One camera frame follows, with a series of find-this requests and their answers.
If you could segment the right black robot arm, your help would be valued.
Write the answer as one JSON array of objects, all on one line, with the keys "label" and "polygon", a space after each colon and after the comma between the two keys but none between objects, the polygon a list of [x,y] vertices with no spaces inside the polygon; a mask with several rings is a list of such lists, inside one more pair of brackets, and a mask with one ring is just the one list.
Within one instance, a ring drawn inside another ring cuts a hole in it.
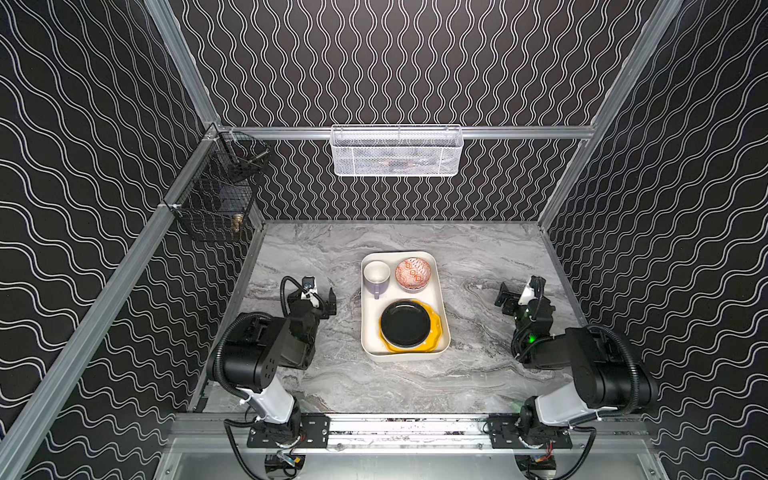
[{"label": "right black robot arm", "polygon": [[546,280],[533,276],[521,292],[501,284],[494,305],[514,321],[510,351],[529,370],[568,369],[572,380],[527,399],[509,427],[528,448],[554,447],[567,430],[603,417],[639,414],[654,406],[659,387],[629,339],[601,324],[554,335],[555,306]]}]

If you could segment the lavender bowl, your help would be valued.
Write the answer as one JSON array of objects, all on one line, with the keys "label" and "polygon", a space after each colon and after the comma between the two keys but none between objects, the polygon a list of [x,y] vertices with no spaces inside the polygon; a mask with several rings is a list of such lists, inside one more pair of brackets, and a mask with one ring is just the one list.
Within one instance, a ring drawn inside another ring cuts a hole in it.
[{"label": "lavender bowl", "polygon": [[422,282],[419,284],[402,284],[399,283],[398,286],[405,292],[409,293],[418,293],[423,291],[427,286],[429,285],[429,282]]}]

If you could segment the white plastic bin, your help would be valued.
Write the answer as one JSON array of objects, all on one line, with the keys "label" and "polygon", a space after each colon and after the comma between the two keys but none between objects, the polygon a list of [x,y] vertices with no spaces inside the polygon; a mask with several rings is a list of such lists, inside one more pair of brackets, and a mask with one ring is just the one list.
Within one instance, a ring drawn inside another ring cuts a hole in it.
[{"label": "white plastic bin", "polygon": [[[424,289],[408,292],[399,285],[395,278],[396,267],[407,258],[420,258],[427,262],[431,276]],[[390,279],[386,291],[376,299],[364,286],[364,271],[372,262],[383,262],[390,268]],[[440,275],[434,256],[426,251],[401,251],[371,253],[363,258],[360,267],[361,281],[361,345],[365,353],[375,362],[392,363],[408,361],[426,361],[439,358],[451,345],[451,332],[447,319]],[[431,351],[404,350],[402,353],[391,351],[387,346],[380,327],[380,319],[386,306],[397,300],[415,300],[429,306],[439,317],[440,333],[436,346]]]}]

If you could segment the black plate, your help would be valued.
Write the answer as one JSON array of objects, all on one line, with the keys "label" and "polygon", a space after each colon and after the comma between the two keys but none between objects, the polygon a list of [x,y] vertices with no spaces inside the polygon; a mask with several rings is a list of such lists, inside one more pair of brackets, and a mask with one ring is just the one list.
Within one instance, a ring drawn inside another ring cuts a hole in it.
[{"label": "black plate", "polygon": [[412,349],[421,345],[429,336],[431,319],[426,308],[415,300],[399,300],[384,309],[380,329],[388,344]]}]

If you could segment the yellow dotted scalloped plate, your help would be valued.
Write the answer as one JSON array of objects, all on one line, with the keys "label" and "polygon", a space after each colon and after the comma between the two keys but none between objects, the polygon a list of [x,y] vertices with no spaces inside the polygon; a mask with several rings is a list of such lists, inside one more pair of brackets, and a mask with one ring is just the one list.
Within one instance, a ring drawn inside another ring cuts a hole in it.
[{"label": "yellow dotted scalloped plate", "polygon": [[427,337],[427,339],[421,345],[419,345],[419,346],[417,346],[415,348],[412,348],[412,349],[397,348],[397,347],[394,347],[394,346],[388,344],[384,340],[384,338],[383,338],[383,336],[381,334],[380,319],[379,319],[380,338],[384,342],[386,348],[390,352],[392,352],[392,353],[426,353],[426,352],[433,352],[433,351],[435,351],[437,349],[438,343],[439,343],[439,341],[440,341],[440,339],[442,337],[442,334],[443,334],[442,323],[441,323],[440,316],[429,305],[427,305],[427,304],[425,304],[423,302],[417,301],[417,300],[415,300],[415,301],[420,303],[422,306],[424,306],[426,308],[427,312],[430,315],[430,319],[431,319],[431,331],[430,331],[430,334]]}]

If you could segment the red patterned bowl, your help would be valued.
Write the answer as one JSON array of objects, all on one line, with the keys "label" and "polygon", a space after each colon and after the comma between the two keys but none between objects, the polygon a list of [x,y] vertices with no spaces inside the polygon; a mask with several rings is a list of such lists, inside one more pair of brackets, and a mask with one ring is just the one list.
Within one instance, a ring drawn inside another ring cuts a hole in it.
[{"label": "red patterned bowl", "polygon": [[429,262],[418,257],[409,257],[399,262],[395,269],[397,283],[419,284],[429,282],[432,269]]}]

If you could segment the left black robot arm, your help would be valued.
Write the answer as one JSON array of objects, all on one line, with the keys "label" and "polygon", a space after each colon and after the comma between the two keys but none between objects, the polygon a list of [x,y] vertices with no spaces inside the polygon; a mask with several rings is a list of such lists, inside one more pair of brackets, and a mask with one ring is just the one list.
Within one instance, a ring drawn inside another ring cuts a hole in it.
[{"label": "left black robot arm", "polygon": [[226,419],[224,431],[235,447],[233,430],[247,429],[257,446],[290,449],[303,441],[302,413],[296,398],[277,379],[279,368],[311,365],[320,323],[337,314],[333,290],[322,297],[312,276],[281,279],[282,314],[239,314],[226,327],[206,364],[207,375],[254,413]]}]

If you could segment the lavender mug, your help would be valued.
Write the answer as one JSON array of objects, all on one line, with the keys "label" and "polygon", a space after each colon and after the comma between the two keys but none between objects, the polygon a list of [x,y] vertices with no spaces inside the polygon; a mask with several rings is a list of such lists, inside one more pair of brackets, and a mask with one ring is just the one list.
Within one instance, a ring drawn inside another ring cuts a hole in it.
[{"label": "lavender mug", "polygon": [[379,299],[386,292],[390,278],[390,267],[383,261],[371,261],[363,268],[364,287],[374,299]]}]

